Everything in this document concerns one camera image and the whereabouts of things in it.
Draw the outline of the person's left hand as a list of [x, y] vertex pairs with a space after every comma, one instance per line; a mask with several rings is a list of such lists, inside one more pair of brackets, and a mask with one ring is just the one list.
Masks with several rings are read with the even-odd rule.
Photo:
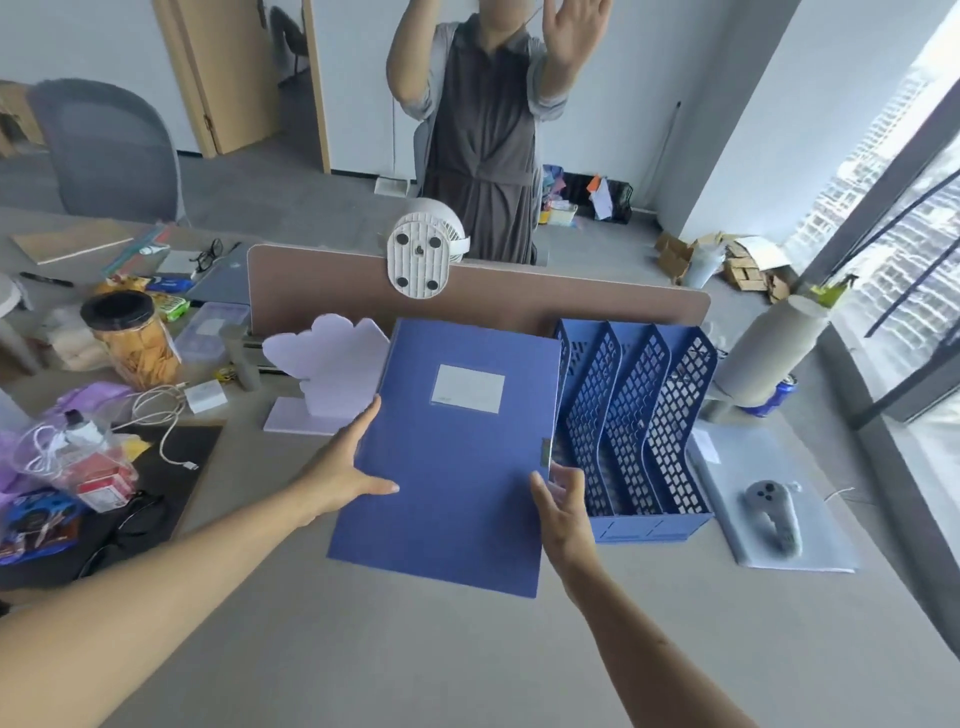
[[289, 494], [298, 527], [339, 511], [359, 498], [351, 492], [351, 472], [363, 473], [355, 465], [356, 453], [380, 407], [381, 397], [375, 394], [370, 404], [341, 428], [293, 480]]

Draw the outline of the blue file folder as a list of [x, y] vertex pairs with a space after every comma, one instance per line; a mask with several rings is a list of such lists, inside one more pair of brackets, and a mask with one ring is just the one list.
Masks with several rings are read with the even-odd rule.
[[561, 360], [556, 338], [398, 320], [356, 465], [399, 490], [345, 506], [327, 557], [534, 599]]

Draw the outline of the person's left forearm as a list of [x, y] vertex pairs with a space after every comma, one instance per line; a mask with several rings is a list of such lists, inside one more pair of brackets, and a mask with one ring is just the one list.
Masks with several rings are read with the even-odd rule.
[[99, 728], [295, 529], [290, 488], [0, 619], [0, 728]]

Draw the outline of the white charger block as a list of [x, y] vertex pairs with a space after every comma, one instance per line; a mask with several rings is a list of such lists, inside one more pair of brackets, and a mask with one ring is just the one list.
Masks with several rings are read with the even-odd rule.
[[194, 415], [210, 412], [229, 403], [223, 385], [216, 379], [188, 386], [183, 390], [183, 395]]

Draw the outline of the brown desk divider panel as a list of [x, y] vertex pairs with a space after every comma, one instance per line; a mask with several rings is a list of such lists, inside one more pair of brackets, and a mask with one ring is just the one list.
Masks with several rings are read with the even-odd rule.
[[250, 330], [260, 337], [300, 333], [324, 314], [370, 319], [385, 334], [398, 319], [419, 318], [547, 336], [561, 319], [700, 326], [711, 307], [701, 290], [474, 261], [452, 265], [438, 296], [414, 299], [371, 254], [257, 244], [246, 258]]

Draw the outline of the clear lilac plastic box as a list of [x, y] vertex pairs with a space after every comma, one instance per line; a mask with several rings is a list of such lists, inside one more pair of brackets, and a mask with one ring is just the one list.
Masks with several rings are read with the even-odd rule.
[[221, 333], [228, 326], [243, 326], [250, 319], [248, 304], [209, 301], [191, 308], [185, 326], [176, 334], [174, 347], [181, 362], [208, 363], [225, 354]]

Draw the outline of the white clip-on fan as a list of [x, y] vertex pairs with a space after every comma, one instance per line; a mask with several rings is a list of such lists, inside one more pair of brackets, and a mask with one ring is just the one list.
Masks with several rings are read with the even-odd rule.
[[446, 288], [450, 267], [470, 251], [472, 239], [459, 216], [444, 202], [409, 200], [386, 238], [387, 276], [394, 290], [429, 300]]

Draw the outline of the grey laptop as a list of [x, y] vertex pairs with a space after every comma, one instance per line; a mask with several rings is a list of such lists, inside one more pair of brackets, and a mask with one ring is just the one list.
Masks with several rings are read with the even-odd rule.
[[238, 241], [224, 249], [211, 266], [197, 279], [184, 297], [193, 306], [206, 303], [248, 306], [250, 284], [248, 253], [251, 242]]

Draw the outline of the blue drink can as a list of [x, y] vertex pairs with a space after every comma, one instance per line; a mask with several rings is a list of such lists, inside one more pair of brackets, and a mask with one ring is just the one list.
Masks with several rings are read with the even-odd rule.
[[778, 410], [797, 389], [797, 386], [798, 380], [796, 376], [790, 373], [776, 384], [773, 393], [763, 404], [751, 407], [742, 406], [740, 409], [751, 417], [764, 419]]

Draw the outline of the grey cardboard roll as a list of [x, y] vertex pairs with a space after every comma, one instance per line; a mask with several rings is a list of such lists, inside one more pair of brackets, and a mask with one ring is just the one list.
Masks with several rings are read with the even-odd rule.
[[734, 405], [760, 407], [814, 349], [832, 312], [791, 295], [758, 316], [721, 361], [713, 383]]

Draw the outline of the clear plastic bag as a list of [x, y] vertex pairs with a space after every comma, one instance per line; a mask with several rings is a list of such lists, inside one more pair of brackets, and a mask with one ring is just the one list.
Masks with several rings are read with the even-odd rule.
[[42, 480], [74, 499], [74, 488], [84, 472], [99, 470], [114, 465], [134, 467], [125, 452], [124, 442], [111, 428], [86, 415], [96, 422], [107, 435], [105, 446], [100, 449], [83, 450], [71, 447], [64, 439], [65, 415], [45, 420], [19, 436], [9, 454], [10, 465], [18, 473]]

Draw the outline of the white bottle black cap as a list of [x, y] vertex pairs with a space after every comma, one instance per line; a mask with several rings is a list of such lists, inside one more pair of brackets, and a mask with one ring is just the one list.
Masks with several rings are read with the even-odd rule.
[[63, 439], [71, 448], [96, 452], [108, 442], [108, 435], [101, 425], [81, 411], [67, 410], [64, 418]]

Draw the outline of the white notebook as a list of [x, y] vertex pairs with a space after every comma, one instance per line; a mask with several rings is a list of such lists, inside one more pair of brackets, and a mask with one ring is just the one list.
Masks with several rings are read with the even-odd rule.
[[200, 250], [171, 249], [159, 263], [153, 276], [194, 280], [200, 273]]

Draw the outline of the grey office chair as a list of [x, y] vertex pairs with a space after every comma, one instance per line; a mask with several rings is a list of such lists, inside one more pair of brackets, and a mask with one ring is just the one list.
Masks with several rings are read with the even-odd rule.
[[67, 214], [144, 224], [186, 222], [177, 150], [138, 94], [90, 79], [27, 90]]

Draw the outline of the wooden door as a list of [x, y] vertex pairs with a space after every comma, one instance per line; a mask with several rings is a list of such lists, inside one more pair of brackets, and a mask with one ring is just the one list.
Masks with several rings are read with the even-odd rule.
[[205, 159], [282, 130], [264, 0], [150, 0]]

